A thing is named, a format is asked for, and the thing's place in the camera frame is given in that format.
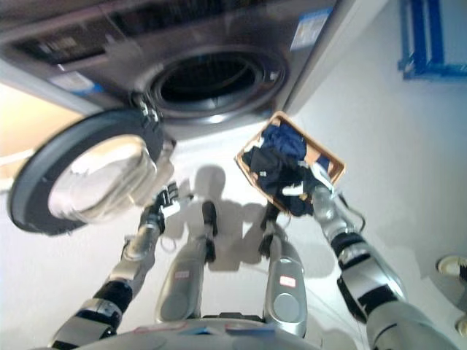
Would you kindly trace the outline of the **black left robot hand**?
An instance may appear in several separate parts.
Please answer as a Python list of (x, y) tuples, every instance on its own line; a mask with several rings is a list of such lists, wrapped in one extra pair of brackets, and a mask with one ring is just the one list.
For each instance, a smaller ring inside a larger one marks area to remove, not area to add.
[(180, 194), (180, 189), (176, 182), (169, 182), (155, 197), (157, 212), (166, 219), (185, 207), (193, 200), (191, 192)]

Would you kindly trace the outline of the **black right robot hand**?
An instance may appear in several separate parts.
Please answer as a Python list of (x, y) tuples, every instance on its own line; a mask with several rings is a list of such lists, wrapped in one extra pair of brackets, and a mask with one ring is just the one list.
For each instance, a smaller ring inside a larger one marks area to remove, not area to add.
[(335, 187), (328, 172), (319, 163), (309, 165), (301, 161), (298, 163), (298, 173), (301, 176), (301, 180), (298, 184), (284, 187), (282, 189), (283, 195), (312, 195), (317, 187), (324, 187), (330, 193), (335, 192)]

